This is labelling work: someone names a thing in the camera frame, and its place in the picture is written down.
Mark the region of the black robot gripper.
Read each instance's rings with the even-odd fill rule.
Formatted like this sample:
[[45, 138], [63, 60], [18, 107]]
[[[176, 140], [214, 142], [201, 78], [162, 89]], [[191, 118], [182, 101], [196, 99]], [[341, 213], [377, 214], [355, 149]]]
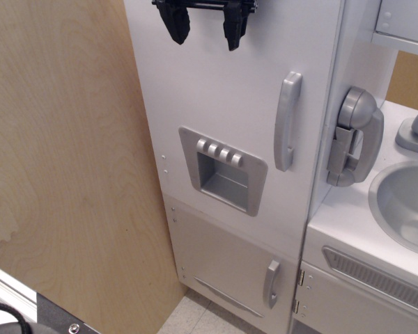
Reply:
[[164, 22], [172, 40], [182, 45], [190, 31], [190, 20], [186, 8], [197, 8], [207, 10], [223, 10], [224, 12], [224, 36], [228, 42], [229, 50], [234, 51], [240, 46], [240, 39], [246, 33], [247, 19], [250, 13], [255, 13], [258, 8], [258, 1], [235, 1], [243, 6], [227, 6], [227, 0], [166, 0], [151, 1], [153, 5], [166, 3], [168, 5], [157, 5], [160, 17]]

